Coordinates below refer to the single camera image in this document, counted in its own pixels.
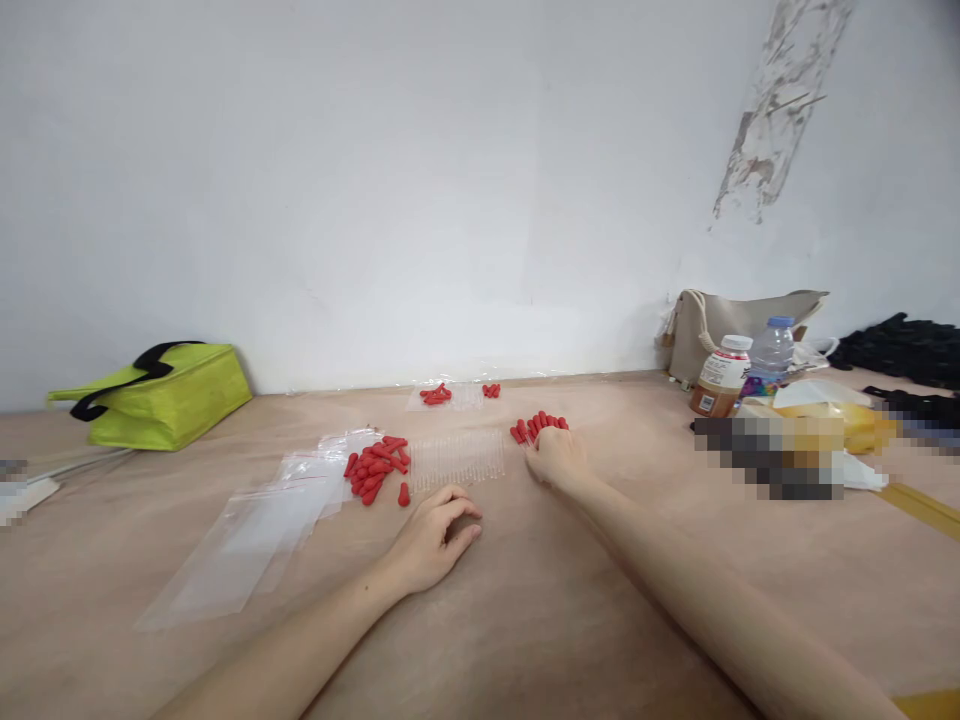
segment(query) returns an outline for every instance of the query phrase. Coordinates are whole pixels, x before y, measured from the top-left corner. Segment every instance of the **table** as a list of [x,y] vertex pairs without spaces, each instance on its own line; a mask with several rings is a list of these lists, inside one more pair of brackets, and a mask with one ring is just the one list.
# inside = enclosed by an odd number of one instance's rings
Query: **table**
[[[825,373],[857,388],[906,387],[866,371]],[[133,629],[231,493],[269,480],[285,452],[371,424],[410,438],[503,428],[506,475],[470,489],[485,513],[478,543],[373,628],[313,716],[754,717],[576,512],[529,479],[507,429],[541,408],[567,417],[607,482],[709,543],[890,695],[960,686],[960,544],[866,492],[756,500],[693,450],[689,396],[662,373],[502,385],[499,400],[464,413],[405,412],[409,388],[257,397],[178,453],[68,476],[0,533],[0,714],[149,717],[237,643],[383,552],[407,512],[349,503],[317,523],[279,588],[243,612]],[[83,448],[85,432],[62,412],[0,417],[4,456],[48,465],[98,451]],[[938,467],[953,482],[927,489],[960,507],[956,467]],[[924,489],[909,461],[904,472]]]

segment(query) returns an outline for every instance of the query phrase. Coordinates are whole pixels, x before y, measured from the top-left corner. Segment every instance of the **peeling paint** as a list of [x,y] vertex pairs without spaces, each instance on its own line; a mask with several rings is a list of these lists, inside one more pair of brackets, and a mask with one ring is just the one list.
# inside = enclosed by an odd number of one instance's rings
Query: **peeling paint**
[[720,184],[714,217],[755,223],[780,197],[790,163],[856,0],[779,0]]

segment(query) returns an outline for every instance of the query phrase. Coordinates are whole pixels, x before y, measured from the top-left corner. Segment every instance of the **white bottle cap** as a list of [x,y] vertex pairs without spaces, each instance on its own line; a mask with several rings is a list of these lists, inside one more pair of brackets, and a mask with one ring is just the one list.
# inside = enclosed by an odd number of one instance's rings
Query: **white bottle cap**
[[753,347],[753,338],[744,337],[743,335],[724,335],[723,341],[720,344],[731,350],[742,350],[746,352]]

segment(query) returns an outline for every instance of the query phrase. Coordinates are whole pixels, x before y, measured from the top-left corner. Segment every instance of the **black strap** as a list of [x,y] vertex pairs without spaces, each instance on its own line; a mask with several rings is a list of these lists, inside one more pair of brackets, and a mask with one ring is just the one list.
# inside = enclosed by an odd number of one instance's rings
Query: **black strap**
[[77,401],[77,404],[74,405],[70,410],[70,414],[73,415],[73,417],[75,417],[77,420],[83,420],[83,422],[96,420],[107,410],[109,410],[109,408],[104,407],[103,405],[92,405],[93,401],[97,398],[106,395],[108,392],[113,392],[114,390],[119,390],[123,387],[130,387],[131,385],[136,385],[137,383],[146,382],[147,380],[156,380],[157,378],[162,378],[164,375],[169,375],[171,372],[173,372],[173,366],[164,362],[160,362],[160,358],[163,357],[163,354],[167,350],[176,345],[203,345],[203,341],[179,340],[177,342],[160,343],[159,345],[154,345],[152,348],[143,353],[143,355],[133,361],[133,366],[137,370],[146,371],[145,375],[141,375],[130,382],[125,382],[120,385],[113,385],[112,387],[95,390],[89,395],[80,398],[80,400]]

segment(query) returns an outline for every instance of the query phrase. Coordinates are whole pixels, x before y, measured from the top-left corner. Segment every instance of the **green bag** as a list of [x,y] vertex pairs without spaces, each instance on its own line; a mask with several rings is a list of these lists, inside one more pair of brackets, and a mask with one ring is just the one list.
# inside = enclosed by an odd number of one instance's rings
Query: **green bag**
[[233,346],[197,340],[157,345],[113,375],[47,395],[79,401],[70,414],[92,423],[92,445],[141,450],[186,447],[251,397]]

